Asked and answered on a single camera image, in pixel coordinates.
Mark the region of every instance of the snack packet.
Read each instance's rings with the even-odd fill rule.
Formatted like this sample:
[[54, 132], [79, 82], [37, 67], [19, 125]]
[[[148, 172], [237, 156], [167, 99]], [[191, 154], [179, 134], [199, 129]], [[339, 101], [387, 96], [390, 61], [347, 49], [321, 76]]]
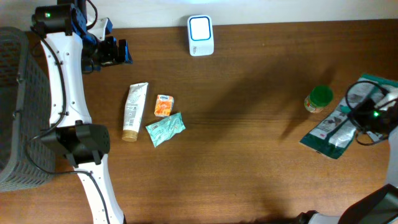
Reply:
[[172, 112], [174, 98], [172, 96], [157, 95], [155, 105], [155, 116], [168, 117]]
[[185, 130], [181, 113], [173, 114], [162, 121], [146, 126], [146, 128], [155, 147]]
[[[363, 80], [369, 80], [382, 86], [398, 87], [398, 82], [368, 74], [362, 75], [358, 81]], [[380, 90], [370, 83], [355, 85], [349, 93], [348, 99], [353, 108], [367, 97], [370, 97], [375, 103], [383, 97]], [[350, 110], [344, 97], [337, 108], [318, 126], [306, 134], [300, 143], [332, 159], [338, 159], [354, 140], [356, 127], [347, 117], [349, 112]]]

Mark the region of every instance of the container lid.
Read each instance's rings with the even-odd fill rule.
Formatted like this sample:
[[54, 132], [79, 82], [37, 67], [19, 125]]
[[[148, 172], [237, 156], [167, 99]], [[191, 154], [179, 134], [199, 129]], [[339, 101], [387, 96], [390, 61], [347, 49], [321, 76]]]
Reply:
[[122, 139], [128, 142], [137, 141], [138, 132], [131, 130], [123, 130]]
[[332, 101], [333, 92], [328, 86], [320, 85], [312, 90], [310, 98], [313, 104], [325, 107]]

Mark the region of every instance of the jar with green lid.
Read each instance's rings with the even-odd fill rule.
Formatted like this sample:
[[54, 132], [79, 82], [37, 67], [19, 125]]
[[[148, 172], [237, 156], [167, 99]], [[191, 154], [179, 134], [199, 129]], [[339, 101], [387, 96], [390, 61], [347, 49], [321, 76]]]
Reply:
[[325, 85], [315, 87], [304, 101], [304, 107], [311, 113], [319, 113], [333, 99], [332, 90]]

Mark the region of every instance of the teal packet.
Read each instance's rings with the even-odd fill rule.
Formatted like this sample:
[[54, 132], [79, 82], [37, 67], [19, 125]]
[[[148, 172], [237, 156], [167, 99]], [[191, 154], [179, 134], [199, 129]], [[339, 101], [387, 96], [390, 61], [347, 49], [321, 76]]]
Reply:
[[[385, 87], [398, 87], [398, 82], [368, 74], [362, 75], [358, 81], [363, 80], [369, 80]], [[348, 101], [352, 107], [355, 107], [367, 97], [370, 97], [377, 103], [384, 96], [374, 85], [361, 83], [355, 85], [349, 91]], [[306, 134], [300, 143], [332, 159], [338, 159], [353, 142], [356, 132], [356, 127], [347, 117], [349, 112], [350, 110], [347, 107], [344, 97], [336, 109], [321, 121], [318, 126]]]
[[146, 126], [146, 128], [155, 147], [185, 130], [181, 113], [173, 114], [162, 121]]

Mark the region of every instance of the brown table surface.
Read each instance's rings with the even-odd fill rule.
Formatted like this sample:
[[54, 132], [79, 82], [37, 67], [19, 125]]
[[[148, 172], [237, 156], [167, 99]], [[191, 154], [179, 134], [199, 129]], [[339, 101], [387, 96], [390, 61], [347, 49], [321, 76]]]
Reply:
[[[114, 30], [128, 40], [134, 64], [83, 80], [93, 122], [109, 129], [109, 173], [127, 222], [341, 215], [382, 187], [386, 142], [354, 143], [332, 160], [299, 141], [362, 73], [398, 78], [397, 27], [397, 20], [214, 26], [208, 57], [189, 55], [184, 27]], [[138, 142], [125, 142], [124, 104], [139, 82], [149, 82], [143, 122]], [[335, 99], [310, 114], [303, 101], [320, 84]], [[160, 120], [157, 94], [175, 97], [173, 112], [187, 129], [154, 148], [145, 125]], [[70, 168], [58, 159], [57, 169]], [[69, 175], [1, 193], [0, 222], [92, 223], [92, 216], [80, 180]]]

